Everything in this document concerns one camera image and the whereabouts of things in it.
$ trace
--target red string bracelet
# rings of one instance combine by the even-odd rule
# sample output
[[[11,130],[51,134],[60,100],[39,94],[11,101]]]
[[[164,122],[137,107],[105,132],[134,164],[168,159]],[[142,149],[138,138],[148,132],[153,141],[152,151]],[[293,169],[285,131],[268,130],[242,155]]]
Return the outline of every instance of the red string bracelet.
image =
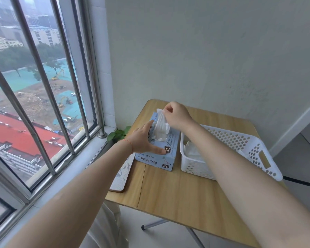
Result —
[[[122,139],[122,140],[120,140],[120,141],[127,141],[127,142],[129,142],[129,143],[131,144],[131,147],[132,147],[132,153],[133,153],[133,145],[132,145],[132,143],[131,143],[129,140],[127,140],[127,139]]]

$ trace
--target skyscraper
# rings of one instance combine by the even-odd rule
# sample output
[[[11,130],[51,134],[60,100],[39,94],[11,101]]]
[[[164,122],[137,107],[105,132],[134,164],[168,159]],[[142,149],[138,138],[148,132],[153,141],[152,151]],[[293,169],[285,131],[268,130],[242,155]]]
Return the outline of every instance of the skyscraper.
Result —
[[[33,0],[39,15],[53,15],[50,0]]]

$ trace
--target hand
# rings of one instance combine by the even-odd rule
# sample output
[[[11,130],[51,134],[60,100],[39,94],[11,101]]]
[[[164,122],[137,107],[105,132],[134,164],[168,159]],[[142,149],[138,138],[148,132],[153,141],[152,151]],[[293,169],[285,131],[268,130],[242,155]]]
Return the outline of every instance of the hand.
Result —
[[[182,132],[188,125],[195,123],[186,107],[178,102],[168,103],[163,110],[163,114],[170,127]]]
[[[144,124],[142,127],[135,129],[130,136],[125,138],[132,144],[133,152],[152,152],[160,155],[167,153],[164,149],[154,146],[148,141],[148,132],[152,124],[153,120]]]

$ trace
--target window sill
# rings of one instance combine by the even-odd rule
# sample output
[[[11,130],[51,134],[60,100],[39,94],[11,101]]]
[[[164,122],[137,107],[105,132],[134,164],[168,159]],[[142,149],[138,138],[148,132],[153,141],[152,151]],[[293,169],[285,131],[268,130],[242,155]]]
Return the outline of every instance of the window sill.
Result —
[[[115,128],[105,126],[106,133],[111,133]],[[106,144],[107,138],[101,139],[94,136],[92,140],[84,147],[84,149],[76,156],[69,166],[58,176],[58,178],[43,192],[37,201],[27,210],[21,219],[0,241],[0,248],[9,242],[9,240],[27,223],[52,197],[54,197],[67,183],[75,176],[80,174],[87,166],[89,166],[99,156],[104,154],[111,144]]]

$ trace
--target green plant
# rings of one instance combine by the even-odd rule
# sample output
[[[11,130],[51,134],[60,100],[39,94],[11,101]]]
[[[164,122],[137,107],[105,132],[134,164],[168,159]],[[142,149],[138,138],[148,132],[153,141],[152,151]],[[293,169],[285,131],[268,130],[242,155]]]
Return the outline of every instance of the green plant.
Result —
[[[109,133],[107,137],[107,142],[112,140],[114,143],[117,143],[118,141],[124,139],[128,131],[130,130],[131,126],[126,126],[124,130],[115,130],[112,133]]]

